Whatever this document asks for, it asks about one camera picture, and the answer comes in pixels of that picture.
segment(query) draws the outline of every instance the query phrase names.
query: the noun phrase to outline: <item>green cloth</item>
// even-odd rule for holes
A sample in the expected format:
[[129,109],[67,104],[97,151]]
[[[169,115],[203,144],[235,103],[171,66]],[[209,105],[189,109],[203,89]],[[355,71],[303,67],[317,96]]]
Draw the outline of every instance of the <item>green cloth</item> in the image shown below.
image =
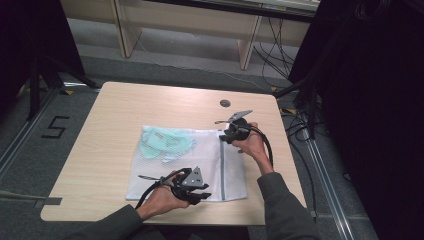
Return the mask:
[[144,158],[164,155],[163,161],[169,162],[193,149],[196,142],[184,129],[144,127],[140,144]]

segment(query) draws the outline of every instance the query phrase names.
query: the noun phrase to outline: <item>white mesh bag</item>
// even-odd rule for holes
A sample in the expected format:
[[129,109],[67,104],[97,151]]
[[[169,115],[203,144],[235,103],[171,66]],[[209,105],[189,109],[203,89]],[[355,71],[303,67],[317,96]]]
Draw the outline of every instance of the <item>white mesh bag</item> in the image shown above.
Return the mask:
[[127,200],[139,200],[153,181],[173,170],[199,167],[212,195],[204,201],[247,198],[243,156],[238,148],[219,140],[219,130],[194,130],[144,126],[134,153]]

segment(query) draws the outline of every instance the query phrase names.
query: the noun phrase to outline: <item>gray sleeve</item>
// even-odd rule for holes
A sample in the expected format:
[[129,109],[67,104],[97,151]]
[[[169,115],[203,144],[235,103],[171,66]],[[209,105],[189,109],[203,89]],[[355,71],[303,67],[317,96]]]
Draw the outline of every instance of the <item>gray sleeve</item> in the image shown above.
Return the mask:
[[143,219],[131,205],[126,205],[106,218],[76,231],[63,240],[76,239],[126,239],[136,231]]
[[312,217],[289,191],[281,174],[268,173],[258,184],[265,201],[267,239],[320,239]]

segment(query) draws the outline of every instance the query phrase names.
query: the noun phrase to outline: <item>wooden table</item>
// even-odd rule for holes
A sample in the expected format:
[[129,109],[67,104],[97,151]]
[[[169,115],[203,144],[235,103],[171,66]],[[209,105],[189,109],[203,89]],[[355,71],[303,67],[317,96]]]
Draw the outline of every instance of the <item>wooden table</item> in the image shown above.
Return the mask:
[[[231,102],[222,107],[221,100]],[[218,129],[217,120],[252,109],[245,118],[258,122],[274,154],[274,168],[290,191],[306,206],[275,98],[270,95],[193,88],[108,82],[87,117],[46,205],[45,221],[97,221],[124,205],[131,163],[143,125]],[[257,185],[259,169],[244,155],[248,198],[200,203],[149,220],[160,224],[264,225],[263,199]]]

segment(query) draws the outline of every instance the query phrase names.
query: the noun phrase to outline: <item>hand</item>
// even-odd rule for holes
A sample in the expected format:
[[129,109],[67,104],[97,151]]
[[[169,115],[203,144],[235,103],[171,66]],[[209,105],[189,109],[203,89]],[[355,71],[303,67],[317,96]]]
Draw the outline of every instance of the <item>hand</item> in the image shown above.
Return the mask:
[[[258,124],[255,122],[250,124],[256,128],[258,127]],[[240,148],[239,153],[244,152],[253,157],[253,159],[258,164],[262,175],[274,172],[271,163],[269,162],[268,156],[266,155],[264,142],[257,132],[250,131],[250,134],[246,140],[234,140],[231,144]]]
[[174,196],[171,188],[166,185],[157,187],[147,201],[137,209],[143,220],[167,213],[177,208],[187,208],[189,203]]

